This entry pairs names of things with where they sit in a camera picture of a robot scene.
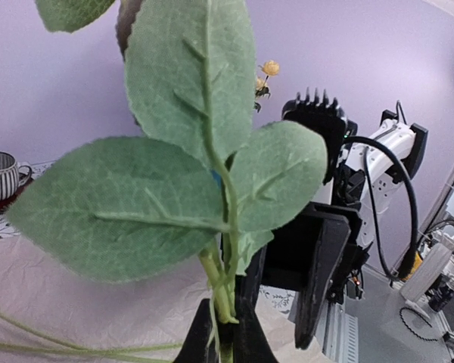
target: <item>purple wall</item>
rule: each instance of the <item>purple wall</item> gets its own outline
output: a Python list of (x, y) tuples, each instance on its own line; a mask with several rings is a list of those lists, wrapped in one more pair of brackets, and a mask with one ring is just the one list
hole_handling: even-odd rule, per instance
[[(415, 178), (423, 220), (454, 167), (454, 18), (420, 0), (247, 0), (257, 59), (275, 59), (256, 125), (309, 85), (336, 96), (359, 134), (370, 135), (397, 99), (409, 123), (430, 130), (424, 165)], [(401, 190), (382, 222), (382, 246), (395, 262), (409, 242), (407, 197)], [(378, 257), (371, 264), (378, 266)]]
[[(256, 125), (278, 119), (307, 85), (338, 97), (361, 135), (400, 99), (409, 121), (431, 131), (415, 180), (424, 218), (454, 164), (454, 18), (421, 0), (247, 3), (259, 62), (282, 66)], [(38, 163), (95, 138), (138, 134), (124, 94), (116, 14), (117, 4), (74, 35), (50, 34), (33, 2), (0, 1), (0, 150)], [(389, 261), (409, 236), (405, 193), (393, 202), (382, 224)]]

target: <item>saucer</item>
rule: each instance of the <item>saucer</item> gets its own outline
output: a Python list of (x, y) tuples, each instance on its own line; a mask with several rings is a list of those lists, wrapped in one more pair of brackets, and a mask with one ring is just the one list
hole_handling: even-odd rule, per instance
[(7, 208), (17, 199), (17, 197), (22, 193), (25, 188), (33, 182), (33, 178), (30, 178), (25, 185), (22, 185), (17, 189), (14, 195), (12, 195), (10, 198), (5, 199), (5, 200), (0, 200), (0, 214), (5, 213)]

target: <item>striped mug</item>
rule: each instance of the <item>striped mug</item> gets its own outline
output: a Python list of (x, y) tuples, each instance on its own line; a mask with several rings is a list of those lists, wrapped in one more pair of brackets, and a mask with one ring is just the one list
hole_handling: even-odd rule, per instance
[[(18, 170), (27, 168), (27, 174), (21, 176)], [(6, 200), (13, 196), (17, 189), (25, 185), (32, 177), (32, 168), (28, 165), (20, 165), (15, 158), (0, 151), (0, 200)]]

